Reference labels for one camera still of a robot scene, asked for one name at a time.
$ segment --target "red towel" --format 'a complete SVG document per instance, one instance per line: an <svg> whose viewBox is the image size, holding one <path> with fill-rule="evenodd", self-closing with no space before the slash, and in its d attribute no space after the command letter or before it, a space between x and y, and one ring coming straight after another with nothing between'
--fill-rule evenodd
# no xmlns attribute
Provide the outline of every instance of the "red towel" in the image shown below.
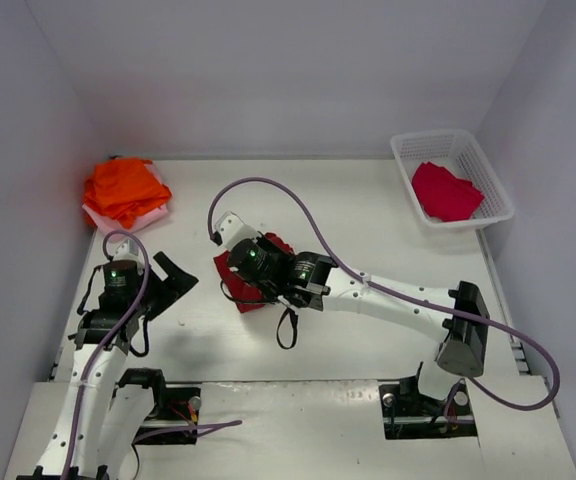
<svg viewBox="0 0 576 480"><path fill-rule="evenodd" d="M293 249L291 248L290 245L288 245L287 243L284 243L284 241L279 238L277 235L275 235L274 233L266 233L265 237L270 240L272 243L274 243L276 246L278 246L279 248L281 248L284 252L288 252L288 253L295 253L293 251ZM234 274L233 272L231 272L228 269L228 265L226 263L226 261L228 260L228 255L230 254L230 252L224 252L221 255L219 255L218 257L214 258L215 261L215 266L217 267L217 272L219 273L219 276L221 277L221 279L224 281L224 283L226 284L226 286L228 287L228 291L230 292L230 296L233 298L236 298L238 300L246 300L246 301L252 301L252 300L262 300L263 296L261 295L261 292L255 288L255 287L251 287L250 285L248 285L247 283L245 283L241 278L239 278L236 274ZM257 310L258 308L263 307L263 304L248 304L248 303L237 303L237 309L241 312L241 313L246 313L249 312L251 310Z"/></svg>
<svg viewBox="0 0 576 480"><path fill-rule="evenodd" d="M443 222L468 220L485 198L472 182L430 162L419 166L412 188L424 211Z"/></svg>

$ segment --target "white table surface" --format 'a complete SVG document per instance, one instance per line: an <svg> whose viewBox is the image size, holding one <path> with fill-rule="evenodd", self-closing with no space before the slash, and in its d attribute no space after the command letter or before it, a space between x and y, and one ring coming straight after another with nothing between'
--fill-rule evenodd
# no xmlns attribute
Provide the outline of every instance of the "white table surface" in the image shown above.
<svg viewBox="0 0 576 480"><path fill-rule="evenodd" d="M489 384L524 402L545 394L538 377L495 377ZM35 385L5 480L32 473L66 388ZM375 381L203 384L201 422L244 423L196 445L139 446L139 480L576 479L552 407L515 412L469 390L478 438L389 441ZM120 480L132 479L135 469L131 452Z"/></svg>
<svg viewBox="0 0 576 480"><path fill-rule="evenodd" d="M279 308L242 316L221 296L212 261L221 250L207 238L206 212L227 183L258 175L300 195L350 265L418 285L474 282L499 319L475 233L424 230L392 161L162 161L157 167L174 195L171 215L139 237L151 255L163 250L200 283L154 321L151 354L129 357L127 366L162 368L170 382L204 382L202 422L241 418L244 424L196 446L139 447L140 480L576 478L552 407L512 411L472 386L479 438L386 441L375 380L414 374L428 346L422 335L353 314L303 312L299 343L286 352L275 343ZM270 186L239 187L216 215L227 209L296 250L322 251L299 208ZM97 233L75 304L93 266L104 261L101 241ZM73 308L57 381L35 385L6 479L32 472L51 434L72 368L65 335L78 320ZM485 368L483 383L510 400L532 403L545 394L540 378L518 375L505 334L490 332ZM132 478L134 468L127 457L121 478Z"/></svg>
<svg viewBox="0 0 576 480"><path fill-rule="evenodd" d="M429 234L410 207L392 160L200 160L156 163L173 193L170 216L138 233L151 255L163 250L199 284L150 327L148 357L129 357L128 367L162 368L168 381L393 379L415 373L430 341L382 320L350 313L304 311L299 343L291 351L275 343L281 308L240 315L221 295L213 257L222 250L208 240L210 201L226 184L245 176L266 176L293 189L310 207L336 253L355 268L429 287L476 283L494 319L500 308L474 232ZM215 217L226 210L262 231L278 233L295 250L322 252L301 210L283 192L247 184L227 194ZM90 272L103 263L102 235L96 233L75 303ZM102 288L97 278L89 308ZM56 373L72 369L74 312L64 332L64 353ZM141 338L135 338L141 348ZM486 374L517 375L507 335L490 331Z"/></svg>

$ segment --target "black fabric strap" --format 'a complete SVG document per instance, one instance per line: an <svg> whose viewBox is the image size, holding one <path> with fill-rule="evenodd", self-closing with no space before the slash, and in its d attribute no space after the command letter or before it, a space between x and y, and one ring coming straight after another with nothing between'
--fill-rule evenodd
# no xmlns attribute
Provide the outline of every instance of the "black fabric strap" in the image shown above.
<svg viewBox="0 0 576 480"><path fill-rule="evenodd" d="M103 265L97 265L93 268L92 273L90 274L90 279L88 279L88 287L86 288L86 293L84 293L81 302L79 302L79 306L77 307L77 315L83 315L84 313L88 313L86 311L86 302L88 301L88 297L90 296L90 291L92 290L92 281L95 279L95 275L97 272L103 268Z"/></svg>
<svg viewBox="0 0 576 480"><path fill-rule="evenodd" d="M284 320L287 316L290 316L290 326L292 327L292 341L290 345L286 346L281 342L281 338L279 338L279 329L281 328L281 324L284 323ZM284 313L281 314L281 318L279 319L279 323L277 324L277 344L284 350L290 350L297 345L297 324L299 323L299 315L294 310L287 308L284 310Z"/></svg>

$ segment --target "wire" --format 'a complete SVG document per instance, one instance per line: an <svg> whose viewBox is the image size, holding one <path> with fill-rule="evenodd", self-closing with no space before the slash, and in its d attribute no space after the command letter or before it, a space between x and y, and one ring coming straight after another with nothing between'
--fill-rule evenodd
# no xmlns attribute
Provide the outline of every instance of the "wire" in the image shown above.
<svg viewBox="0 0 576 480"><path fill-rule="evenodd" d="M150 353L150 337L148 336L148 323L150 322L144 320L143 325L141 327L143 331L142 333L144 335L144 351L139 352L135 349L135 347L130 345L130 353L132 353L137 358L144 358Z"/></svg>
<svg viewBox="0 0 576 480"><path fill-rule="evenodd" d="M361 274L358 274L354 270L352 270L348 265L346 265L335 254L335 252L333 252L332 248L330 248L330 246L328 245L328 242L326 242L326 239L324 238L321 231L319 230L319 227L317 226L315 219L313 218L312 214L310 213L310 210L308 210L308 207L306 207L304 202L292 190L290 190L288 187L282 185L281 183L276 182L275 180L271 180L269 178L264 178L264 177L246 177L246 178L239 179L235 182L232 182L229 185L226 185L219 193L217 193L214 200L210 204L210 208L208 209L208 220L207 220L207 222L208 222L208 235L210 236L210 239L212 241L216 241L218 238L218 235L214 232L213 225L212 225L212 219L213 219L213 215L215 213L215 207L217 206L217 203L219 202L219 200L221 200L221 198L229 190L235 188L236 186L242 185L244 183L251 183L251 182L266 183L268 185L272 185L273 187L278 188L279 190L286 193L290 198L292 198L295 201L295 203L297 203L297 205L299 205L301 210L304 212L304 215L308 219L308 222L310 223L310 226L312 227L315 235L317 236L319 243L324 248L324 250L326 251L328 256L334 260L334 262L339 266L339 268L341 270L343 270L346 274L348 274L353 279L355 279L358 282L365 284L369 287L372 287L375 290L378 290L382 293L385 293L385 294L390 295L392 297L398 298L399 300L403 300L404 302L412 303L413 305L417 305L417 306L423 307L423 308L430 308L431 310L435 310L437 312L445 313L445 314L448 314L451 316L464 318L464 319L470 320L472 322L482 323L482 324L487 325L489 327L493 327L493 328L496 328L498 330L501 330L502 332L507 333L509 335L512 335L514 337L517 337L521 341L530 345L542 357L544 357L546 362L548 362L548 365L550 366L550 369L552 370L552 388L551 388L550 392L548 392L548 394L542 400L540 400L536 403L533 403L531 405L521 405L521 404L509 402L508 400L505 400L505 399L497 396L496 394L494 394L490 390L488 390L481 383L479 383L479 381L477 381L476 379L469 378L469 380L472 383L474 383L483 393L488 395L490 398L492 398L493 400L497 401L498 403L500 403L506 407L513 408L515 410L525 411L525 412L532 411L532 410L538 410L540 408L543 408L555 399L555 397L557 396L557 393L559 393L559 387L561 384L561 374L559 372L559 367L557 366L557 362L555 362L555 359L552 357L552 355L550 355L550 353L544 347L542 347L539 343L537 343L536 340L534 340L532 337L529 337L525 333L520 332L519 330L516 330L512 327L509 327L508 325L497 322L495 320L488 319L488 318L483 317L481 315L476 315L474 313L464 312L461 310L456 310L454 308L448 308L448 307L444 307L442 305L437 305L434 303L419 300L418 298L410 297L410 296L405 295L403 293L400 293L396 290L392 290L391 288L388 288L388 287L381 285L377 282L373 282L371 280L364 281L364 278Z"/></svg>
<svg viewBox="0 0 576 480"><path fill-rule="evenodd" d="M187 418L183 413L181 413L179 410L177 410L177 409L176 409L175 407L173 407L172 405L168 405L168 408L169 408L170 410L172 410L173 412L175 412L177 415L179 415L183 420L185 420L185 421L188 422L189 424L192 424L192 425L195 424L195 422L193 422L193 421L191 421L191 420L188 420L188 418Z"/></svg>
<svg viewBox="0 0 576 480"><path fill-rule="evenodd" d="M457 392L459 391L460 385L461 380L455 383L450 389L450 393L448 394L448 397L446 398L446 403L444 405L443 415L444 418L446 419L446 422L450 423L451 425L472 425L473 423L475 423L474 420L459 420L455 413L456 409L453 405L453 402L455 400L455 395L457 395Z"/></svg>
<svg viewBox="0 0 576 480"><path fill-rule="evenodd" d="M261 299L261 300L239 300L238 298L233 298L230 295L228 295L226 293L226 290L224 289L224 287L226 286L225 282L222 280L221 283L219 284L219 288L221 288L221 293L224 294L224 297L226 297L228 300L230 300L231 302L234 303L239 303L241 305L271 305L273 303L276 303L276 301L274 300L266 300L266 299Z"/></svg>
<svg viewBox="0 0 576 480"><path fill-rule="evenodd" d="M137 451L135 444L133 443L130 446L132 447L132 451L135 452L135 457L137 458L137 471L135 472L135 476L132 477L132 480L137 480L139 473L141 473L141 458L139 458L139 452Z"/></svg>
<svg viewBox="0 0 576 480"><path fill-rule="evenodd" d="M178 432L189 432L195 430L206 430L197 435L197 438L203 437L210 433L216 432L218 430L222 430L228 427L236 427L237 425L241 425L244 423L242 420L233 420L231 422L226 423L206 423L204 425L180 425L178 427L168 427L168 428L158 428L157 430L151 430L146 433L142 433L134 438L132 441L133 444L139 443L147 438L155 437L157 435L165 435L166 433L178 433Z"/></svg>
<svg viewBox="0 0 576 480"><path fill-rule="evenodd" d="M135 235L133 235L130 232L124 230L113 230L104 237L104 241L101 246L104 255L108 259L112 259L112 257L108 254L107 245L108 240L113 235L124 235L133 240L137 244L139 250L141 250L142 256L144 257L144 274L141 280L141 287L139 287L139 292L137 292L137 296L130 304L130 307L128 307L128 310L126 310L126 313L123 314L123 316L119 319L117 324L113 328L111 328L110 331L97 344L92 354L90 355L88 362L86 362L83 371L81 372L81 378L80 378L81 385L77 389L77 397L75 399L75 407L72 414L72 425L70 427L70 438L68 440L68 451L66 452L66 461L64 462L64 468L61 472L60 480L68 479L68 471L70 470L70 466L72 465L72 458L75 453L75 442L77 441L77 430L79 428L79 419L81 417L81 407L84 400L84 392L86 390L85 385L86 381L88 380L88 377L90 376L92 367L95 364L95 360L97 359L99 353L101 353L103 348L114 338L117 332L121 330L124 324L130 319L130 316L139 306L139 303L141 302L141 299L144 296L144 293L146 292L146 286L148 285L148 277L150 275L150 262L148 260L148 252L146 251L146 247L144 247L144 244L141 243L141 240L139 240Z"/></svg>

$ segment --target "black strap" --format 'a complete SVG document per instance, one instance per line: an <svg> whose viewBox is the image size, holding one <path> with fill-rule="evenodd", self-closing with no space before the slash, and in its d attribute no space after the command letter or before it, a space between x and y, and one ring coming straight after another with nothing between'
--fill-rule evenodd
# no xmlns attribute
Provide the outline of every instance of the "black strap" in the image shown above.
<svg viewBox="0 0 576 480"><path fill-rule="evenodd" d="M292 341L290 342L290 345L286 346L281 342L281 339L279 338L279 329L281 328L281 324L284 323L284 320L286 319L287 316L290 316L290 326L292 327ZM290 308L287 308L286 310L284 310L284 313L281 314L281 318L279 319L279 323L277 324L277 344L284 350L290 350L291 348L294 348L295 345L297 345L297 324L299 323L299 315L297 315L297 312L295 312L294 310L291 310Z"/></svg>
<svg viewBox="0 0 576 480"><path fill-rule="evenodd" d="M141 328L143 330L143 334L144 334L144 351L139 352L139 351L135 350L135 348L132 345L130 345L130 353L132 353L137 358L144 358L146 355L148 355L148 353L150 353L150 338L148 336L148 324L149 323L150 322L144 320L144 323L141 326Z"/></svg>
<svg viewBox="0 0 576 480"><path fill-rule="evenodd" d="M83 315L84 313L88 313L85 310L86 302L88 301L88 297L90 296L90 291L92 290L92 281L95 279L95 275L99 270L103 268L103 265L97 265L95 268L92 269L92 273L90 274L90 278L88 279L88 287L86 288L86 293L79 302L79 306L77 307L77 315Z"/></svg>

